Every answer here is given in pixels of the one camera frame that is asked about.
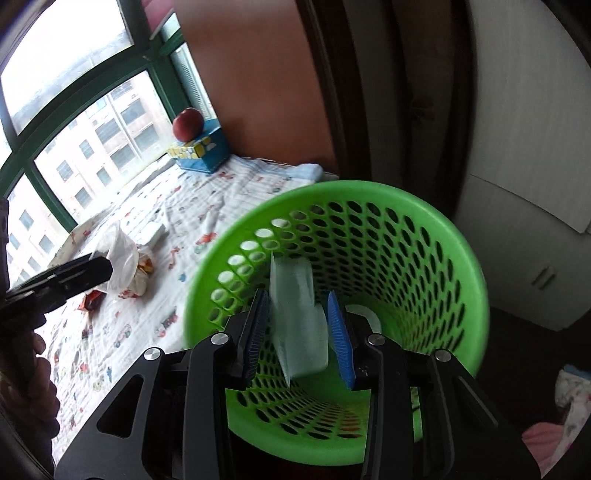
wall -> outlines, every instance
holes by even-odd
[[[295,1],[174,0],[174,9],[233,152],[338,173]]]

blue box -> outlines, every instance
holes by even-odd
[[[203,133],[190,142],[176,142],[168,148],[183,170],[213,173],[230,156],[230,147],[217,119],[207,120]]]

dark floor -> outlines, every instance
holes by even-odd
[[[492,309],[488,347],[476,379],[520,433],[539,421],[560,422],[554,383],[567,363],[591,371],[591,312],[568,329],[552,332]],[[420,445],[416,447],[419,460]],[[232,448],[240,480],[357,480],[361,474],[360,465],[328,468],[287,462],[236,436]]]

green basket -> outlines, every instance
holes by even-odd
[[[304,256],[318,301],[334,289],[373,310],[403,348],[451,350],[475,374],[488,335],[480,266],[441,213],[393,187],[329,181],[284,193],[249,212],[217,241],[194,280],[185,313],[188,345],[223,330],[268,287],[271,253]],[[287,388],[268,335],[245,392],[228,390],[230,429],[278,457],[311,465],[361,463],[369,393],[350,392],[330,352],[325,372]],[[422,435],[411,392],[415,438]]]

sky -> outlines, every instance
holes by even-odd
[[[2,73],[11,115],[76,60],[100,50],[124,30],[116,0],[56,0],[31,27]]]

